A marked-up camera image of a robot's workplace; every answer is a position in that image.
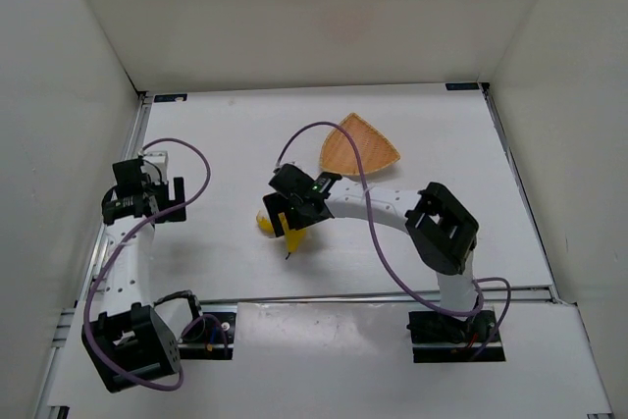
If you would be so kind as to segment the yellow fake pear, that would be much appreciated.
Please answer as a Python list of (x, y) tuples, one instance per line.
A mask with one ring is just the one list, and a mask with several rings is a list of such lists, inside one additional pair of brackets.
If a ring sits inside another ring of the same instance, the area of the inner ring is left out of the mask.
[(303, 243), (306, 237), (306, 230), (292, 230), (288, 229), (285, 232), (285, 243), (287, 248), (286, 259), (289, 259), (293, 253), (295, 253), (299, 246)]

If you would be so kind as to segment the yellow peeled fake lemon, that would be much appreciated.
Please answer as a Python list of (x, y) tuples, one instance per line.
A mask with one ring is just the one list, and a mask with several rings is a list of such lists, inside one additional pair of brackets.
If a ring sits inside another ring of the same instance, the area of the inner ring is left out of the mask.
[(265, 235), (273, 236), (275, 234), (273, 225), (264, 210), (260, 210), (256, 214), (256, 224)]

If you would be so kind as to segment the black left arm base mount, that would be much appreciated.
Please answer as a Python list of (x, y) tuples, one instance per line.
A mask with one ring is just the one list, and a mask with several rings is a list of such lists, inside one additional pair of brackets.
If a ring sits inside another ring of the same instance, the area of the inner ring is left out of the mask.
[(235, 312), (208, 312), (180, 340), (183, 360), (229, 361), (234, 356)]

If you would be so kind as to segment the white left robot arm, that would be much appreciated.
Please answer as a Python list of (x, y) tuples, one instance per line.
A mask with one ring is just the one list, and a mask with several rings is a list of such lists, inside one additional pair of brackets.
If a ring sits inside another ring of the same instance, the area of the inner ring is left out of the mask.
[(186, 219), (184, 180), (170, 178), (168, 154), (151, 151), (113, 164), (116, 183), (101, 201), (107, 254), (116, 260), (99, 283), (97, 317), (84, 324), (84, 347), (106, 389), (132, 387), (129, 375), (156, 382), (181, 370), (180, 338), (201, 333), (200, 304), (189, 290), (154, 299), (149, 264), (155, 228)]

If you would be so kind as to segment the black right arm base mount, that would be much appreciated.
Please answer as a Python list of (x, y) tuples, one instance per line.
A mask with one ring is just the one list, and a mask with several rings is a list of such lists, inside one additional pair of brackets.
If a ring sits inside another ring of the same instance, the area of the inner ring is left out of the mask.
[(506, 361), (494, 310), (483, 310), (469, 320), (411, 311), (406, 329), (416, 364)]

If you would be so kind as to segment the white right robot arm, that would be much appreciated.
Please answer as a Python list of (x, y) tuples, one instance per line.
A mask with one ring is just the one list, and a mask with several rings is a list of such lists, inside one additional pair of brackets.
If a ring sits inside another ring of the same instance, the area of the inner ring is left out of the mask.
[[(479, 224), (441, 183), (420, 190), (370, 186), (339, 174), (312, 178), (292, 164), (283, 164), (269, 181), (272, 192), (262, 197), (276, 237), (331, 219), (363, 220), (376, 254), (403, 292), (438, 314), (459, 320), (478, 315), (484, 296), (472, 270)], [(378, 225), (407, 235), (420, 260), (437, 277), (440, 302), (431, 302), (410, 288), (386, 259), (376, 233)]]

